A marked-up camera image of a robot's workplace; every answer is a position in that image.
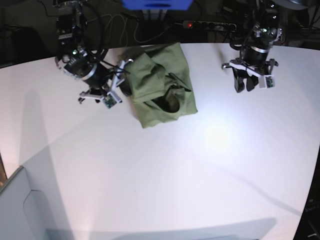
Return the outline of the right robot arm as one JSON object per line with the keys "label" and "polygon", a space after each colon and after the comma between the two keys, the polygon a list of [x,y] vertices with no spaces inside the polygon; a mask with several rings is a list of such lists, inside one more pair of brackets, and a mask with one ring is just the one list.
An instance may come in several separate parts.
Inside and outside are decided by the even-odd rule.
{"label": "right robot arm", "polygon": [[[86,0],[54,0],[52,5],[58,9],[58,50],[55,57],[57,68],[65,75],[89,86],[88,91],[80,94],[82,99],[101,99],[111,95],[117,87],[119,76],[126,70],[105,61],[108,49],[104,47],[105,27],[102,17]],[[88,22],[83,7],[91,10],[99,23],[100,39],[96,52],[93,52],[85,36]]]}

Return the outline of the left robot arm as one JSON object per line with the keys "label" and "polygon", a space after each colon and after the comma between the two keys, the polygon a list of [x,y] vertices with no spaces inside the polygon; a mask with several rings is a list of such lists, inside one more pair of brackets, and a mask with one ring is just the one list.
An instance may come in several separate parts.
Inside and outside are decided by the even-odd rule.
{"label": "left robot arm", "polygon": [[273,68],[279,63],[268,59],[268,54],[283,33],[278,18],[278,9],[271,0],[249,0],[249,14],[242,26],[241,39],[229,45],[239,52],[239,57],[226,65],[232,69],[234,88],[237,93],[260,88],[275,87]]}

